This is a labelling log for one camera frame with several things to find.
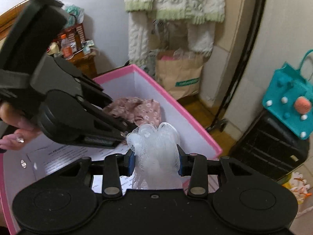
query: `white mesh bath sponge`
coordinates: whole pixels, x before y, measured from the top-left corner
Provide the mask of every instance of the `white mesh bath sponge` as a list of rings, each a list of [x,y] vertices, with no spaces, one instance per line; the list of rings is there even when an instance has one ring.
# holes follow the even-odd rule
[[[127,144],[135,152],[133,189],[182,188],[177,130],[168,123],[158,128],[145,124],[127,135]]]

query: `brown paper bag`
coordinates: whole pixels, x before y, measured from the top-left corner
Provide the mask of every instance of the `brown paper bag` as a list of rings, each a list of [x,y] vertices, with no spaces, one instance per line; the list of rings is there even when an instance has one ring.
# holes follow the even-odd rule
[[[176,100],[199,92],[203,56],[194,59],[160,60],[163,56],[173,56],[174,51],[164,51],[157,55],[156,81]]]

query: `pink pom pom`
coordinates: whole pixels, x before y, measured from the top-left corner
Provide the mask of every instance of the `pink pom pom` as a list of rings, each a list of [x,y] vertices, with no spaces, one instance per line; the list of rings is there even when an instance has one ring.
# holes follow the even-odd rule
[[[300,113],[301,115],[304,115],[308,113],[312,109],[311,102],[306,99],[304,96],[300,96],[294,104],[295,110]]]

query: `finger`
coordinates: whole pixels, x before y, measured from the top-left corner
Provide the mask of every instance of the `finger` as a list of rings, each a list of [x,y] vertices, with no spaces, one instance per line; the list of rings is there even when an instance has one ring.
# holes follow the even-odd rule
[[[0,148],[6,150],[20,150],[40,134],[41,131],[38,128],[34,129],[33,131],[17,129],[13,134],[6,135],[2,138],[2,140],[0,140]],[[18,138],[23,139],[24,142],[18,142]]]
[[[0,118],[7,124],[26,129],[34,130],[36,126],[26,119],[20,110],[15,109],[11,104],[4,102],[0,106]]]

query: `teal bag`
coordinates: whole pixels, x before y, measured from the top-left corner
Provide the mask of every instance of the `teal bag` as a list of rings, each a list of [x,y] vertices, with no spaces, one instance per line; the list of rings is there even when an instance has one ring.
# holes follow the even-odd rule
[[[312,109],[305,115],[298,113],[294,103],[300,96],[313,103],[313,86],[301,75],[303,63],[311,52],[313,49],[305,54],[297,70],[287,62],[281,69],[275,70],[262,100],[264,108],[302,140],[313,131],[313,113]]]

